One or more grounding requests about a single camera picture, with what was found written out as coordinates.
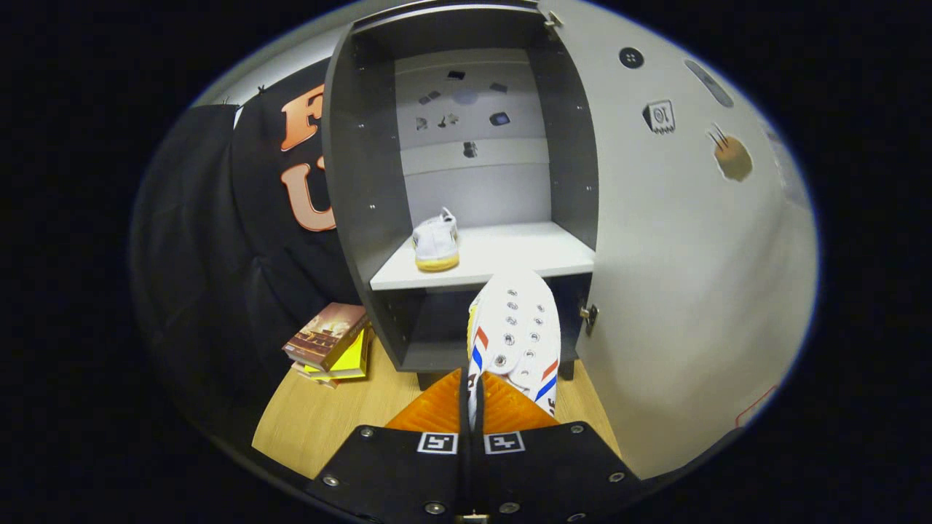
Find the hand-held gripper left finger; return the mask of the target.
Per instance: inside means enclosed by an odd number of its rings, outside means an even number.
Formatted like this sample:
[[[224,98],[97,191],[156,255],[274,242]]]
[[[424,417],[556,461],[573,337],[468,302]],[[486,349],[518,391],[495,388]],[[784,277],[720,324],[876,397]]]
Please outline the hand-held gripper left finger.
[[[465,372],[417,396],[394,424],[356,426],[306,485],[349,523],[454,523],[470,448]]]

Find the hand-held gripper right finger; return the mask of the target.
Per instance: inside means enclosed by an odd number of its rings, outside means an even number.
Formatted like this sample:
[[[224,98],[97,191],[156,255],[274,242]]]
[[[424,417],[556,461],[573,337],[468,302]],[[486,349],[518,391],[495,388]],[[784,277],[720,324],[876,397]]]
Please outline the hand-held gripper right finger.
[[[489,373],[477,381],[472,508],[489,523],[596,523],[646,484],[585,421],[559,424]]]

